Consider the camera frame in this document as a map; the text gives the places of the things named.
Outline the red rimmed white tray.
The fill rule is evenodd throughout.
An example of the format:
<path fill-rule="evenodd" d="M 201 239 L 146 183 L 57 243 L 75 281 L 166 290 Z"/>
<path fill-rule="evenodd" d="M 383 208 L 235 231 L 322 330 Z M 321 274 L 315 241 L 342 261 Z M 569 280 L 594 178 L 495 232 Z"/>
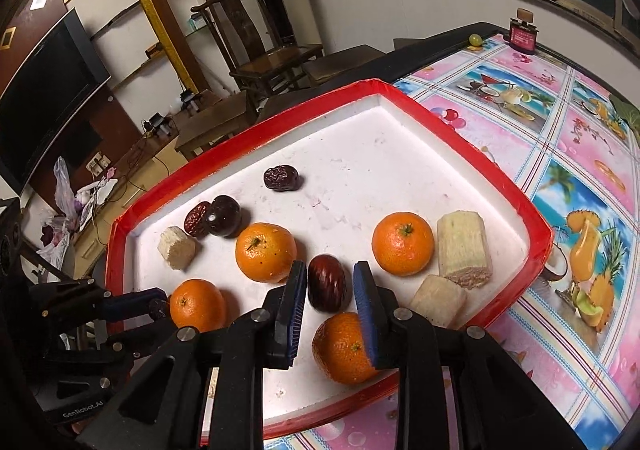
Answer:
<path fill-rule="evenodd" d="M 277 165 L 299 188 L 275 192 Z M 105 282 L 116 294 L 179 280 L 157 250 L 199 201 L 227 194 L 255 221 L 288 229 L 299 255 L 335 256 L 345 267 L 372 258 L 375 226 L 394 211 L 429 223 L 457 210 L 485 222 L 492 276 L 470 292 L 462 326 L 488 326 L 546 263 L 553 234 L 529 198 L 480 150 L 420 103 L 378 80 L 326 93 L 269 118 L 187 163 L 112 225 Z"/>

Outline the red jujube date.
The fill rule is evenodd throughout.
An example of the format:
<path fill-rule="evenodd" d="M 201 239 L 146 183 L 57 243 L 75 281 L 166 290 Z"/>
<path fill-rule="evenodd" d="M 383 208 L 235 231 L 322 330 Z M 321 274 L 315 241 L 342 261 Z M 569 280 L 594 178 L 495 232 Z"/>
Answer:
<path fill-rule="evenodd" d="M 335 313 L 342 309 L 347 296 L 346 272 L 337 258 L 317 255 L 308 265 L 308 299 L 321 312 Z"/>
<path fill-rule="evenodd" d="M 205 218 L 208 215 L 210 210 L 209 202 L 199 202 L 198 205 L 194 206 L 184 218 L 183 222 L 183 230 L 186 234 L 195 237 L 196 239 L 200 239 L 203 236 L 206 236 L 208 233 L 208 228 L 205 223 Z"/>
<path fill-rule="evenodd" d="M 149 302 L 149 316 L 154 322 L 170 318 L 168 301 L 160 298 L 151 299 Z"/>

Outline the pink perfume bottle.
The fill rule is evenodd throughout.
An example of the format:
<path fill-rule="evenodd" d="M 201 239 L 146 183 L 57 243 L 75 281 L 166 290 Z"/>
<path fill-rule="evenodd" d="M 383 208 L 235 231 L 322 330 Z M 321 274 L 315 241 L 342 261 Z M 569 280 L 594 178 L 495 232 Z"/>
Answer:
<path fill-rule="evenodd" d="M 534 14 L 524 8 L 516 10 L 510 21 L 509 44 L 521 54 L 533 55 L 536 51 L 538 29 L 534 25 Z"/>

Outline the orange mandarin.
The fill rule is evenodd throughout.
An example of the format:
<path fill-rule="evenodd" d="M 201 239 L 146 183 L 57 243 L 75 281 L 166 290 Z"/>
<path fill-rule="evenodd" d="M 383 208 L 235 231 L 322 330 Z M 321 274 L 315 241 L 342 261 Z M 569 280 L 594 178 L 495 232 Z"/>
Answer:
<path fill-rule="evenodd" d="M 283 281 L 297 258 L 292 233 L 280 225 L 255 222 L 235 241 L 235 261 L 242 274 L 258 283 Z"/>
<path fill-rule="evenodd" d="M 311 351 L 319 368 L 335 383 L 355 386 L 378 375 L 364 348 L 355 312 L 341 312 L 326 319 L 314 333 Z"/>
<path fill-rule="evenodd" d="M 201 333 L 227 325 L 224 295 L 212 282 L 202 279 L 182 282 L 170 296 L 169 312 L 177 327 L 192 326 Z"/>
<path fill-rule="evenodd" d="M 395 277 L 411 277 L 431 262 L 435 239 L 425 219 L 410 211 L 398 211 L 376 225 L 371 248 L 384 271 Z"/>

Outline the black television screen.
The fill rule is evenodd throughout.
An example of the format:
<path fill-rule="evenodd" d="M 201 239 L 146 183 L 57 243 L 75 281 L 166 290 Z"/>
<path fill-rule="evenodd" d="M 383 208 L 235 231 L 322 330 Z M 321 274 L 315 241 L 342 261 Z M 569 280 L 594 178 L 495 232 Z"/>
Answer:
<path fill-rule="evenodd" d="M 27 54 L 1 95 L 1 178 L 20 195 L 70 120 L 111 75 L 69 10 Z"/>

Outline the dark wooden stool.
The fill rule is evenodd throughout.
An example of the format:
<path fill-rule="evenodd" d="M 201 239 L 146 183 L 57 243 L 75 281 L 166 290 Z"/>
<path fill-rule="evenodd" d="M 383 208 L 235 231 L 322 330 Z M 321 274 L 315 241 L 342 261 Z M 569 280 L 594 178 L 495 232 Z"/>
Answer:
<path fill-rule="evenodd" d="M 363 66 L 377 58 L 382 58 L 385 53 L 369 46 L 360 44 L 342 51 L 334 52 L 321 58 L 305 62 L 302 65 L 311 86 L 319 86 L 338 75 L 344 74 L 354 68 Z"/>

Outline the colourful fruit print tablecloth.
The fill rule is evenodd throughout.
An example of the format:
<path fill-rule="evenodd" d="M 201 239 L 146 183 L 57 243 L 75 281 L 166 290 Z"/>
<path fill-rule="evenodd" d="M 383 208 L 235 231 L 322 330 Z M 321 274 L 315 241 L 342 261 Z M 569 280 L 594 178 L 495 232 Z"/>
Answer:
<path fill-rule="evenodd" d="M 494 162 L 553 232 L 539 277 L 494 324 L 499 342 L 590 449 L 639 443 L 637 110 L 548 46 L 461 29 L 335 77 L 378 78 Z"/>

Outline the small green grape far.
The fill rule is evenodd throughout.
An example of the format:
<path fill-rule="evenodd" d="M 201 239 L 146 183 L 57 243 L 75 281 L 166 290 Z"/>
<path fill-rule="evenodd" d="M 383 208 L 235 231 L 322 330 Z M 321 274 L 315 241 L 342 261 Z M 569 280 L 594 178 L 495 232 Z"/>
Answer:
<path fill-rule="evenodd" d="M 477 34 L 469 35 L 469 44 L 470 46 L 475 46 L 475 48 L 483 46 L 483 38 Z"/>

